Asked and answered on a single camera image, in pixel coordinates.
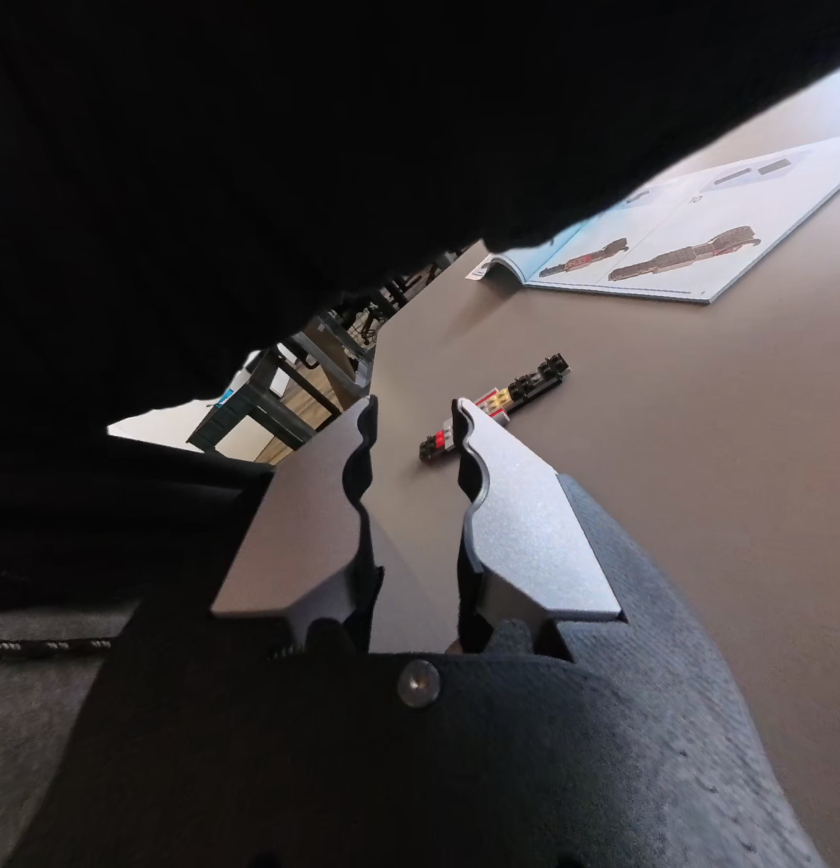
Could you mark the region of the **brick instruction booklet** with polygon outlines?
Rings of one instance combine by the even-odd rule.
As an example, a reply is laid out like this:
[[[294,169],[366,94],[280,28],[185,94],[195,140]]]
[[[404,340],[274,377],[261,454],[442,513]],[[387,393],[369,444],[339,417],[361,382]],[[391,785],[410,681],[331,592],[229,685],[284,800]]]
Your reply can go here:
[[[542,245],[487,255],[523,288],[708,305],[840,191],[840,136],[652,181]]]

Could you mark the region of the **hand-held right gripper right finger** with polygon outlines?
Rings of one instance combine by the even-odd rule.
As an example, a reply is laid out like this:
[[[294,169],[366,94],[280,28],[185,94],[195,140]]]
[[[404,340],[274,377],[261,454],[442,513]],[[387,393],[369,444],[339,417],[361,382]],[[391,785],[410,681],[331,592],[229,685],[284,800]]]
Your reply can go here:
[[[476,404],[452,404],[458,484],[469,499],[457,557],[457,636],[479,653],[508,621],[542,647],[557,623],[616,623],[624,610],[559,473]]]

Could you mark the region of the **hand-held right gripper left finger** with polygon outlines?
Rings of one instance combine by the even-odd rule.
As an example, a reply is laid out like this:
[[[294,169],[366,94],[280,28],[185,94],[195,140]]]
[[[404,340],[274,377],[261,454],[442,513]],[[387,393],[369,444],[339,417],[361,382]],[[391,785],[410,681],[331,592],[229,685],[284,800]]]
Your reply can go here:
[[[330,619],[370,640],[382,572],[362,499],[377,428],[377,399],[366,396],[276,467],[212,615],[281,618],[296,641]]]

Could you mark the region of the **grey-brown desk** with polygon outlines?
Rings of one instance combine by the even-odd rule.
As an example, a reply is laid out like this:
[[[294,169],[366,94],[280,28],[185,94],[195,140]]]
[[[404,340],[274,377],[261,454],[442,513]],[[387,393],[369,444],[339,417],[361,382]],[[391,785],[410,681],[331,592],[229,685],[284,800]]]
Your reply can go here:
[[[561,353],[565,385],[510,430],[574,477],[672,580],[721,649],[775,774],[840,866],[840,192],[707,307],[524,290],[466,275],[475,245],[382,327],[364,502],[407,574],[372,648],[455,638],[467,499],[418,445]]]

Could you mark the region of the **grey red toy brick model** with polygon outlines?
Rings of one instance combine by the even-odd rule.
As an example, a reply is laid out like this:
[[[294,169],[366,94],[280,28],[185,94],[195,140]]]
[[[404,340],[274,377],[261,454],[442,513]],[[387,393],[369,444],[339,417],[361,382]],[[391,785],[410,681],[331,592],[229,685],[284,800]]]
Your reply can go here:
[[[556,353],[546,357],[536,370],[516,377],[503,389],[490,390],[474,403],[499,426],[506,427],[515,412],[562,385],[570,373],[570,365]],[[447,418],[442,428],[421,442],[418,458],[423,463],[432,463],[454,449],[454,422],[453,418]]]

